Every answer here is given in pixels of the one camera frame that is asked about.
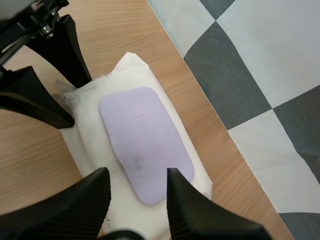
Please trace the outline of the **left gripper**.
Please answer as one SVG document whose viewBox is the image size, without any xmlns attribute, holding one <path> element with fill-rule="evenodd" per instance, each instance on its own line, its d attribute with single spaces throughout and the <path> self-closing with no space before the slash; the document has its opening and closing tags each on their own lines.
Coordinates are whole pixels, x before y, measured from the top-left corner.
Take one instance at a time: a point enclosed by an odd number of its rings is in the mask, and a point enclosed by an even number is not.
<svg viewBox="0 0 320 240">
<path fill-rule="evenodd" d="M 79 46 L 75 21 L 67 14 L 55 24 L 59 19 L 58 11 L 68 5 L 67 0 L 2 0 L 0 64 L 4 65 L 26 45 L 74 87 L 81 88 L 92 81 Z M 73 117 L 49 94 L 31 66 L 15 71 L 0 68 L 0 108 L 39 120 L 58 130 L 75 124 Z"/>
</svg>

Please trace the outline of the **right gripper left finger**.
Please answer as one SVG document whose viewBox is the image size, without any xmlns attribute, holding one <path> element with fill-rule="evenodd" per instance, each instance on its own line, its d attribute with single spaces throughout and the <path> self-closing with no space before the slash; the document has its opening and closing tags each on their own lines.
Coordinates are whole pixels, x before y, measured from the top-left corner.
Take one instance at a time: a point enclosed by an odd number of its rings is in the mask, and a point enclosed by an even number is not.
<svg viewBox="0 0 320 240">
<path fill-rule="evenodd" d="M 1 215 L 2 240 L 95 240 L 111 202 L 111 181 L 101 167 L 69 188 Z"/>
</svg>

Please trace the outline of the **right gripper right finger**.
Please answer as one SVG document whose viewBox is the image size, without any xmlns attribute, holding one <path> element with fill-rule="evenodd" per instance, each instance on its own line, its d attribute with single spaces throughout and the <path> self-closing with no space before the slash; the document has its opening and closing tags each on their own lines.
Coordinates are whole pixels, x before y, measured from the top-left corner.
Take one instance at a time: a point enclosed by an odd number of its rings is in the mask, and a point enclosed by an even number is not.
<svg viewBox="0 0 320 240">
<path fill-rule="evenodd" d="M 263 225 L 215 204 L 176 168 L 167 169 L 167 215 L 173 240 L 268 240 Z"/>
</svg>

